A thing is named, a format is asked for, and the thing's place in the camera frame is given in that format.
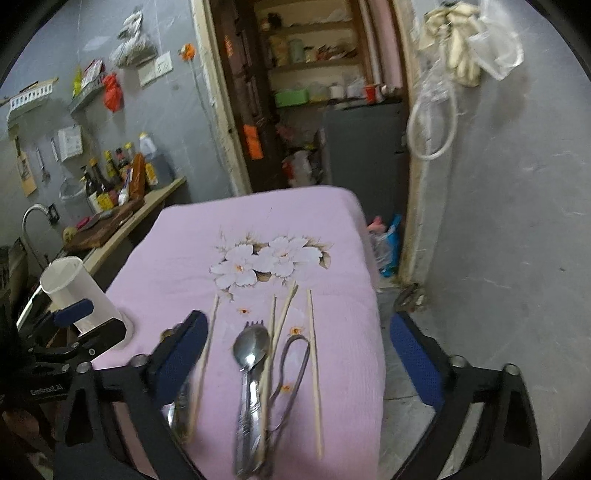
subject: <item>cutting board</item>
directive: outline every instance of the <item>cutting board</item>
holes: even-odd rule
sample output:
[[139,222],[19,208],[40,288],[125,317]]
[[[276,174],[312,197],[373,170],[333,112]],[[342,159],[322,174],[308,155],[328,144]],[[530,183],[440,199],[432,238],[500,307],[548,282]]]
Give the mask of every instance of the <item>cutting board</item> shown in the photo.
[[100,220],[88,230],[75,234],[72,241],[64,246],[64,250],[73,253],[102,247],[119,227],[143,205],[144,199],[139,199],[132,200],[121,207],[115,207],[110,218]]

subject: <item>chopstick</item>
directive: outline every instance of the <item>chopstick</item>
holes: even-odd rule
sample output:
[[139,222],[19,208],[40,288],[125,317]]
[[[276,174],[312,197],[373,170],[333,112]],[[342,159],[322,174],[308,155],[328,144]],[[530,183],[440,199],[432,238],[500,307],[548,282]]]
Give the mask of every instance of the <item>chopstick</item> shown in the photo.
[[201,391],[203,390],[203,377],[205,376],[205,367],[207,366],[207,359],[209,357],[209,347],[212,344],[213,337],[213,325],[216,321],[217,306],[220,303],[220,297],[216,294],[213,299],[213,306],[211,313],[209,314],[209,333],[207,334],[207,340],[201,352],[201,358],[199,359],[197,368],[199,369],[199,377],[197,379],[197,385],[191,392],[191,404],[189,411],[189,431],[187,432],[187,442],[190,442],[193,438],[193,433],[197,425],[197,414],[199,413],[199,404],[201,402]]
[[[267,324],[267,330],[269,331],[269,337],[271,339],[274,337],[275,333],[275,309],[277,306],[277,297],[273,295],[271,299],[271,314],[269,316],[269,323]],[[268,403],[269,403],[269,390],[271,388],[271,381],[272,381],[272,370],[273,364],[271,360],[272,356],[272,349],[273,345],[269,347],[269,352],[267,353],[267,359],[265,360],[265,368],[263,369],[262,374],[262,385],[261,385],[261,426],[263,435],[261,437],[261,443],[259,446],[259,454],[264,455],[267,451],[267,427],[269,423],[269,411],[268,411]]]
[[316,424],[316,454],[320,460],[324,454],[322,439],[322,417],[320,411],[320,385],[318,378],[318,353],[316,349],[316,332],[314,330],[314,306],[312,291],[308,289],[308,317],[310,320],[310,356],[312,358],[312,382],[314,385],[314,420]]
[[293,300],[294,296],[296,296],[296,292],[297,283],[295,281],[292,281],[289,292],[287,293],[287,298],[285,299],[285,303],[283,304],[281,316],[279,317],[279,325],[275,328],[271,351],[271,365],[275,360],[275,352],[277,351],[277,344],[279,343],[279,337],[281,336],[281,331],[283,330],[283,324],[285,323],[285,319],[287,318],[287,310],[289,310],[291,301]]

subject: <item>door frame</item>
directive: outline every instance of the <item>door frame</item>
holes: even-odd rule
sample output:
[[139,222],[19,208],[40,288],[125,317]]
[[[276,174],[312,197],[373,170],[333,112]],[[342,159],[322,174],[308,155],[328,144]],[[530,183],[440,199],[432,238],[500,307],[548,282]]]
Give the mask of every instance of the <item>door frame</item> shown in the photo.
[[190,0],[191,13],[197,36],[197,51],[203,65],[203,77],[215,113],[219,140],[226,154],[228,175],[235,196],[252,193],[246,160],[232,112],[230,94],[224,77],[222,59],[217,47],[213,15],[209,0]]
[[[236,186],[236,194],[252,193],[246,163],[242,153],[240,137],[236,129],[233,111],[230,103],[228,86],[217,47],[213,15],[209,0],[190,0],[193,20],[198,40],[198,51],[203,63],[204,76],[210,97],[216,112],[217,127],[220,139],[230,165],[230,178]],[[400,49],[403,90],[407,108],[410,110],[414,102],[412,85],[418,80],[418,59],[414,54],[412,40],[407,25],[414,17],[408,0],[391,0],[392,20]],[[397,281],[401,284],[412,283],[414,278],[417,250],[421,236],[421,219],[424,209],[424,191],[426,166],[414,155],[410,154],[410,178],[408,186],[407,221],[402,243],[401,262]]]

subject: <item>hanging utensil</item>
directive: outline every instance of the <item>hanging utensil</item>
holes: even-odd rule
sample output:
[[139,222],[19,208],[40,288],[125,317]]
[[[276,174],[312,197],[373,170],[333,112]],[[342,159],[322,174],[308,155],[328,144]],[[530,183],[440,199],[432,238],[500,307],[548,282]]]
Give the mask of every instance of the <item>hanging utensil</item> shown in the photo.
[[43,159],[41,158],[41,152],[38,148],[35,149],[35,153],[37,153],[37,161],[39,162],[39,166],[41,167],[41,176],[43,178],[43,181],[47,182],[51,179],[51,175],[45,169],[45,164],[43,163]]
[[57,155],[57,150],[56,150],[56,142],[55,140],[53,140],[53,138],[51,140],[49,140],[49,142],[51,143],[51,150],[53,152],[53,158],[56,159],[56,163],[58,165],[60,165],[60,157]]

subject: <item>white plastic cup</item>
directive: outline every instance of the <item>white plastic cup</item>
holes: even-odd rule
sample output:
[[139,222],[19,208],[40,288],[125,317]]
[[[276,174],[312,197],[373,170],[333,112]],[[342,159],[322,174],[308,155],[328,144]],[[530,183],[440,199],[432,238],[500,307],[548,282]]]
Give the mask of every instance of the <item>white plastic cup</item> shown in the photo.
[[127,332],[125,339],[116,347],[124,347],[133,335],[133,324],[115,308],[94,279],[84,268],[84,263],[78,257],[64,257],[49,264],[40,278],[41,289],[49,295],[59,309],[69,307],[77,301],[89,299],[94,305],[93,312],[88,317],[74,323],[81,334],[116,318],[125,324]]

